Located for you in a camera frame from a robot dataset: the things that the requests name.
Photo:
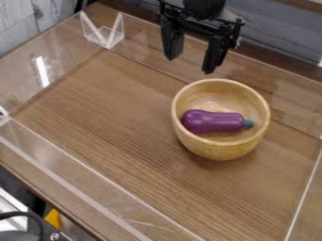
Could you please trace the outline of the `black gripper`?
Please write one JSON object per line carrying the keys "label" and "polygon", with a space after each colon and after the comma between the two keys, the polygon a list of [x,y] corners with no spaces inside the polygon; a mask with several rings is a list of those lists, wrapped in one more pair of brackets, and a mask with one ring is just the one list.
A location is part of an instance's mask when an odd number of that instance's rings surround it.
{"label": "black gripper", "polygon": [[244,19],[227,7],[225,0],[157,0],[163,53],[173,60],[183,52],[183,30],[211,36],[201,70],[211,74],[225,58],[225,38],[237,40]]}

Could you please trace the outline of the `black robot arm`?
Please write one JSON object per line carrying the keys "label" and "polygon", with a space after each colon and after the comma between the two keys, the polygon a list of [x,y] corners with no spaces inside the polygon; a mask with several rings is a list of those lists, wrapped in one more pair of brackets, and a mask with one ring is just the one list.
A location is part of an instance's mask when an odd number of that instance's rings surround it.
{"label": "black robot arm", "polygon": [[159,0],[160,40],[164,56],[173,60],[183,53],[184,34],[207,39],[201,71],[213,73],[227,51],[240,44],[246,21],[225,8],[225,0]]}

